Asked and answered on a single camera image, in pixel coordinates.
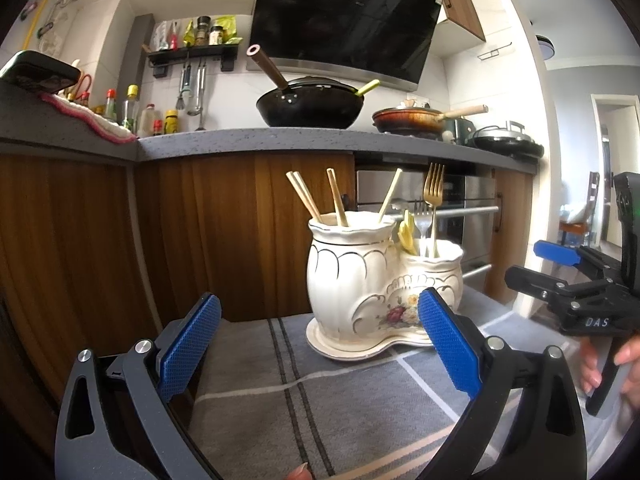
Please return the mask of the person's left hand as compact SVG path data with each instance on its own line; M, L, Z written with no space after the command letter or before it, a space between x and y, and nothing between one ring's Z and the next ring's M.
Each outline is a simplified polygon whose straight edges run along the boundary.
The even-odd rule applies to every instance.
M312 480L312 474L308 464L302 463L296 467L285 477L285 480Z

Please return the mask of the person's right hand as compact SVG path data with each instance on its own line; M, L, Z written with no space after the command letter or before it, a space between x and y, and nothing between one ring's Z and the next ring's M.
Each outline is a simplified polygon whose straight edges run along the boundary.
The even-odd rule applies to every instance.
M588 394L587 413L603 418L613 408L614 389L639 413L639 334L621 342L596 334L580 341L582 391Z

